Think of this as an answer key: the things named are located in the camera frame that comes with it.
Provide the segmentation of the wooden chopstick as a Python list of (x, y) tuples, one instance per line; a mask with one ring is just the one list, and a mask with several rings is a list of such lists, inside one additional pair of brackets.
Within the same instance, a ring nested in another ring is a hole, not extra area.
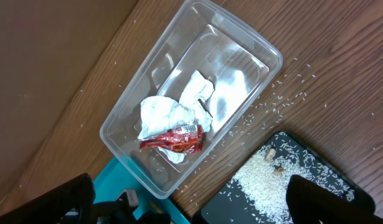
[(151, 208), (153, 208), (157, 213), (163, 214), (164, 212), (153, 202), (149, 201), (149, 205)]

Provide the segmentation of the red snack wrapper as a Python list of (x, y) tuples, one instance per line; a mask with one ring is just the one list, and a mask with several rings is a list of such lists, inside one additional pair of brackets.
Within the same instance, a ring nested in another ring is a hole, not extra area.
[(192, 154), (202, 149), (202, 138), (202, 126), (200, 124), (188, 124), (143, 139), (140, 141), (139, 148), (160, 147), (175, 153)]

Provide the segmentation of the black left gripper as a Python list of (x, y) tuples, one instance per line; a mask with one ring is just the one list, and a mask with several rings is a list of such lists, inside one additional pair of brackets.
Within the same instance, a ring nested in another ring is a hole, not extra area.
[(170, 224), (168, 213), (148, 211), (139, 219), (133, 212), (138, 208), (139, 201), (136, 191), (125, 189), (114, 201), (91, 204), (86, 208), (72, 208), (59, 221), (62, 223), (140, 223), (140, 224)]

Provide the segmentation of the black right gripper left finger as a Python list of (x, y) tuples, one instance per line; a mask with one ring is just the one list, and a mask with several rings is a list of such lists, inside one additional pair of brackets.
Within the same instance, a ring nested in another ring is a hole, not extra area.
[(1, 215), (0, 223), (90, 223), (94, 199), (92, 179), (84, 173)]

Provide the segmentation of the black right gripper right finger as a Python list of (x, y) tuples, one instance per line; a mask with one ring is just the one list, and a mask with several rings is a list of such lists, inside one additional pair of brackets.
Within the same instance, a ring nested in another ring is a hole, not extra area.
[(286, 203), (294, 224), (383, 224), (382, 218), (362, 210), (299, 175), (290, 178)]

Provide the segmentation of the white paper napkin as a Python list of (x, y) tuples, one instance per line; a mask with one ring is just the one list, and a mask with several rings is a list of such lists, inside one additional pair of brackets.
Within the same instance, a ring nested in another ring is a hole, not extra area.
[(183, 88), (179, 100), (166, 96), (149, 96), (141, 102), (141, 141), (186, 124), (200, 124), (203, 132), (210, 131), (213, 117), (202, 104), (213, 94), (213, 83), (195, 71)]

